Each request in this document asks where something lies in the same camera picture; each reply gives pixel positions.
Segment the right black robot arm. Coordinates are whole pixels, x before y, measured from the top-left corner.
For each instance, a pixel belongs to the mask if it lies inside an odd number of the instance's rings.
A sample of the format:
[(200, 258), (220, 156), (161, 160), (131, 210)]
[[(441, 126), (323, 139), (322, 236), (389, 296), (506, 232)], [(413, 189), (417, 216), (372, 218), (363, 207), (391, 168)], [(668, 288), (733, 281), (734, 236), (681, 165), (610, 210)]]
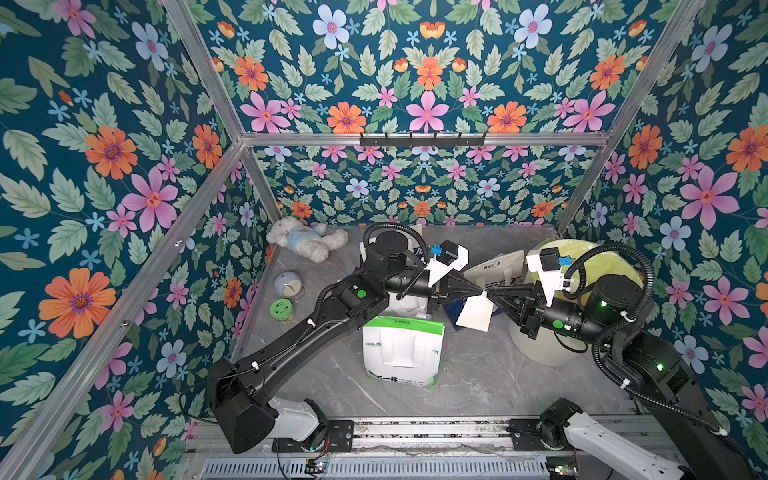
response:
[[(637, 263), (643, 282), (607, 274), (588, 283), (587, 262), (608, 252)], [(741, 446), (709, 410), (692, 366), (643, 328), (655, 280), (651, 262), (622, 244), (597, 246), (568, 268), (556, 267), (558, 259), (548, 249), (536, 283), (493, 289), (489, 299), (530, 337), (546, 328), (589, 345), (598, 370), (651, 412), (695, 478), (756, 478)]]

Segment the bag white receipt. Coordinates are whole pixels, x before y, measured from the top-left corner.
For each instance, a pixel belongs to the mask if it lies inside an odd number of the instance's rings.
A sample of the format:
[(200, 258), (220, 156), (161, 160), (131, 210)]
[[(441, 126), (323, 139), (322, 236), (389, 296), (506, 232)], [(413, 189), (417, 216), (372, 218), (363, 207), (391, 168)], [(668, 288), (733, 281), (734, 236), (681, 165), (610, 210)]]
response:
[(489, 300), (487, 293), (471, 296), (466, 299), (458, 320), (458, 327), (487, 332), (495, 304)]

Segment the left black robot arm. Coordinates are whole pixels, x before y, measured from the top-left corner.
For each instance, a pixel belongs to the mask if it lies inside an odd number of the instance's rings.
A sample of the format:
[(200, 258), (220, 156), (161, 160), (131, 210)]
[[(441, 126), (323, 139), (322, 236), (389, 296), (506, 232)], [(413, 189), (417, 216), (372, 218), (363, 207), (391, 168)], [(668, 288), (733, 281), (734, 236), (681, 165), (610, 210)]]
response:
[(360, 265), (324, 287), (304, 320), (254, 353), (219, 360), (209, 370), (207, 404), (233, 453), (267, 439), (290, 439), (309, 451), (322, 447), (330, 422), (317, 403), (275, 394), (338, 337), (382, 314), (392, 298), (414, 296), (438, 307), (483, 291), (461, 272), (468, 250), (450, 240), (429, 246), (412, 227), (376, 223), (364, 231), (362, 246)]

